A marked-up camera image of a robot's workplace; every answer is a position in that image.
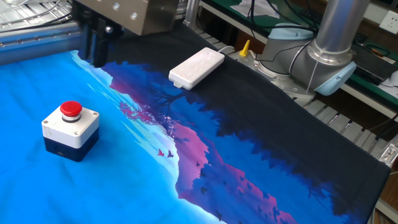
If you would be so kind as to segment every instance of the emergency stop button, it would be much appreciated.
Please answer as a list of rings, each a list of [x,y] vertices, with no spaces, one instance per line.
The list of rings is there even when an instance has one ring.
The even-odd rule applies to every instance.
[[[66,101],[60,107],[62,119],[66,122],[76,122],[80,119],[82,109],[83,107],[79,102]]]

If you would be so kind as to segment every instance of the metal mount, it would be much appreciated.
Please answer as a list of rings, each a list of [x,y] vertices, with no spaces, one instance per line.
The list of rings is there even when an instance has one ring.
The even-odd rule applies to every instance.
[[[241,62],[243,65],[260,73],[264,78],[268,79],[272,84],[281,88],[286,94],[293,98],[304,100],[312,100],[315,97],[315,92],[311,89],[307,92],[307,87],[299,83],[291,75],[279,75],[268,71],[261,65],[251,54],[242,56],[239,52],[230,55],[233,59]]]
[[[77,1],[73,1],[72,18],[81,29],[79,56],[83,60],[90,59],[96,68],[104,66],[109,43],[122,36],[123,28]]]
[[[398,156],[398,135],[394,137],[391,142],[384,148],[379,161],[391,167]]]

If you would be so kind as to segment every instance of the white cable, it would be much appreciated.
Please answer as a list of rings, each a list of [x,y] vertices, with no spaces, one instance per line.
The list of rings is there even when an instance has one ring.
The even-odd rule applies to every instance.
[[[16,8],[16,7],[19,7],[19,6],[23,5],[23,4],[25,4],[27,1],[29,1],[29,0],[25,0],[25,1],[23,1],[22,3],[19,3],[19,4],[16,5],[16,6],[12,6],[12,7],[10,7],[10,8],[0,10],[0,13],[5,12],[5,11],[8,11],[8,10],[10,10],[10,9],[14,9],[14,8]]]
[[[28,19],[33,19],[33,18],[36,18],[36,17],[39,17],[39,16],[43,16],[43,15],[49,13],[50,11],[52,11],[53,9],[55,9],[60,4],[60,1],[61,0],[58,0],[53,7],[51,7],[49,10],[47,10],[45,12],[42,12],[42,13],[40,13],[38,15],[29,16],[29,17],[26,17],[26,18],[23,18],[23,19],[17,19],[17,20],[9,21],[9,22],[3,22],[3,23],[0,23],[0,26],[7,25],[7,24],[12,24],[12,23],[15,23],[15,22],[22,22],[22,21],[25,21],[25,20],[28,20]]]
[[[301,54],[301,52],[304,50],[304,48],[307,47],[308,44],[310,44],[312,42],[312,40],[308,41],[297,53],[296,55],[294,55],[294,58],[292,60],[292,63],[290,64],[290,68],[289,68],[289,74],[292,74],[292,69],[293,69],[293,64],[296,61],[297,57]]]
[[[222,53],[225,49],[233,49],[233,50],[235,50],[235,48],[233,46],[225,46],[222,49],[219,49],[218,53]]]
[[[250,55],[253,57],[254,60],[257,60],[256,54],[252,50],[248,50]]]
[[[309,91],[309,89],[310,89],[310,85],[311,85],[311,82],[312,82],[313,74],[315,74],[315,70],[317,69],[318,62],[319,62],[319,61],[317,61],[317,63],[315,64],[315,67],[313,68],[312,75],[311,75],[311,79],[310,79],[310,83],[308,84],[307,91],[305,92],[305,94],[307,94],[308,91]]]

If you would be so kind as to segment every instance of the printed landscape artwork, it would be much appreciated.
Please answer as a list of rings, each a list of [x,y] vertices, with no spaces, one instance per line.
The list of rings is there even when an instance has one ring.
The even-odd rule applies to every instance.
[[[150,63],[93,68],[74,51],[4,65],[0,99],[0,223],[366,221],[360,205],[336,212],[333,183],[296,172],[271,139]],[[68,100],[100,114],[80,163],[42,138],[41,121]]]

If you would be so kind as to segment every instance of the yellow clip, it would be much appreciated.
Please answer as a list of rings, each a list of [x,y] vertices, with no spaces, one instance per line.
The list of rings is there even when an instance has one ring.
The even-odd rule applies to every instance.
[[[240,51],[240,55],[246,57],[246,55],[248,54],[248,50],[249,50],[249,44],[250,44],[250,40],[246,41],[246,44],[244,45],[243,50]]]

